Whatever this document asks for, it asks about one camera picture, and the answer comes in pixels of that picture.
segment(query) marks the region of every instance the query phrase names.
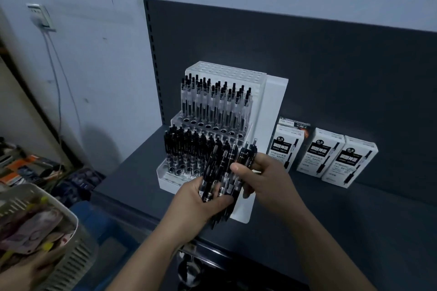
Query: left hand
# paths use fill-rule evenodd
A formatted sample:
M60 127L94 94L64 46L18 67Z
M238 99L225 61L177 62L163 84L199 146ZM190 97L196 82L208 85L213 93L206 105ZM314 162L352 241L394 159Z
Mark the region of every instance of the left hand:
M41 251L31 261L24 261L0 274L0 291L29 291L42 283L65 254L65 247Z
M212 216L234 201L230 195L217 197L216 193L213 200L203 202L198 193L201 182L198 177L181 186L157 227L177 246L191 241Z

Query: wire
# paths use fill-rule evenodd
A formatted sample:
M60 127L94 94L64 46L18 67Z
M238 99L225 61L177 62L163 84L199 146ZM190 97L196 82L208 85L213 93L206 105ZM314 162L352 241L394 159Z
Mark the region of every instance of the wire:
M47 38L46 38L46 35L44 34L43 29L41 29L41 33L42 33L42 36L44 37L44 42L46 43L46 49L47 49L47 53L48 53L48 58L50 59L50 66L52 67L52 72L53 72L53 76L55 78L55 83L56 83L56 91L57 91L57 94L58 94L58 115L59 115L58 142L59 142L59 145L61 145L61 149L62 149L62 136L61 136L61 133L62 133L61 89L59 88L58 77L56 75L55 66L53 65L52 54L50 53L50 48L48 46Z
M53 64L52 54L50 53L50 48L48 46L46 35L44 34L44 29L42 29L41 27L40 27L40 29L41 29L42 36L44 37L44 42L46 43L47 54L48 54L48 58L50 60L50 66L52 67L53 77L55 78L55 83L56 83L56 91L57 91L57 95L58 95L58 115L59 115L58 143L59 143L59 147L61 149L61 152L63 152L63 149L62 149L61 89L59 88L58 76L56 75L56 70L55 70L55 66ZM62 154L59 156L59 158L61 160L61 164L59 166L58 177L56 178L55 185L57 184L57 182L59 181L59 178L61 177L61 168L63 165Z
M73 93L71 92L71 88L70 88L70 84L69 84L68 79L67 79L67 75L65 74L64 67L62 66L62 62L59 58L58 52L56 51L55 45L53 44L52 37L50 37L49 33L47 33L47 37L50 40L50 43L52 44L53 51L55 51L56 58L58 59L59 66L61 67L62 74L64 75L65 82L67 83L68 92L70 94L71 100L73 101L74 111L76 112L77 122L79 123L79 133L80 133L80 136L83 138L83 136L82 136L82 124L80 122L79 112L77 111L76 101L74 100Z
M58 60L59 66L61 67L61 71L62 71L62 74L63 74L63 76L64 76L65 82L67 83L68 92L69 92L70 97L71 97L71 100L72 100L72 102L73 102L73 106L74 106L74 111L75 111L75 113L76 113L77 122L79 123L79 134L80 134L80 137L81 137L82 140L83 140L83 139L84 139L84 136L83 136L83 134L82 134L82 123L80 122L79 112L78 112L78 110L77 110L77 105L76 105L76 101L74 100L73 92L71 91L70 83L68 82L67 74L66 74L65 71L64 71L64 67L63 67L63 65L62 65L61 59L59 58L58 52L56 51L56 47L55 47L55 45L54 45L54 43L53 43L52 37L50 36L50 32L47 32L47 37L48 37L48 40L50 40L50 43L51 43L51 45L52 45L52 47L53 47L53 51L55 52L56 58L57 58L57 60ZM53 65L53 61L52 61L52 56L51 56L51 54L48 53L48 56L49 56L49 58L50 58L50 63ZM56 81L56 86L59 88L59 86L58 86L58 80L57 80L56 74L55 74L55 81ZM91 166L91 169L93 170L94 174L97 176L97 178L99 179L99 181L102 182L103 180L102 180L102 178L100 177L99 173L98 173L98 172L97 172L97 171L96 171L92 166Z

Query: dark gray pegboard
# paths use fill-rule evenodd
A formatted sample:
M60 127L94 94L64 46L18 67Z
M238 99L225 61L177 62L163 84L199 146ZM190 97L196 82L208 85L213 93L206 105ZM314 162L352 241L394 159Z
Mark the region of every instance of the dark gray pegboard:
M144 3L165 124L197 61L288 78L281 116L378 145L357 182L437 206L437 33Z

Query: hand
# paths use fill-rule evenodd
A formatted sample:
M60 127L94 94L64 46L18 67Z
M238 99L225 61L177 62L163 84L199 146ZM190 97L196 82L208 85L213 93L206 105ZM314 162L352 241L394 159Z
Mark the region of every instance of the hand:
M255 191L259 202L282 218L289 217L290 213L294 215L292 217L297 217L307 211L290 175L278 160L258 153L252 168L261 171L261 174L239 163L231 165L231 170L246 182L243 185L244 198Z
M234 201L229 195L217 197L217 188L215 198L203 202L198 193L201 182L198 177L181 186L158 226L177 246L191 241L212 216Z
M29 291L42 283L53 271L65 248L40 252L31 261L18 263L0 274L0 291Z

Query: white pen holder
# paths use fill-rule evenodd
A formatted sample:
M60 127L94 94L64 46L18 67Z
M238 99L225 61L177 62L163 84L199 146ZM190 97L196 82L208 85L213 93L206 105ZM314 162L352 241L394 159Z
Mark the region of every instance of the white pen holder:
M203 61L199 61L185 70L185 75L190 73L192 78L198 75L199 79L204 77L211 79L211 83L220 81L221 85L227 82L228 87L232 87L232 84L235 83L238 88L242 85L244 85L245 90L251 88L253 103L248 122L249 125L243 133L233 132L221 127L214 127L213 125L203 123L200 125L194 119L184 118L182 112L179 112L172 118L171 124L175 124L178 128L180 126L189 128L192 132L197 130L199 134L204 131L207 137L209 135L213 135L214 138L220 136L221 140L225 141L227 139L230 145L235 143L239 148L241 148L244 142L252 142L254 138L257 138L258 151L266 153L276 124L279 108L281 107L282 98L287 88L288 79ZM182 184L193 178L193 176L185 172L181 172L180 175L169 173L166 160L158 166L156 173L160 188L173 194L178 191ZM231 218L242 223L248 223L255 195L251 195L248 199L243 199L242 196L243 191L240 193Z

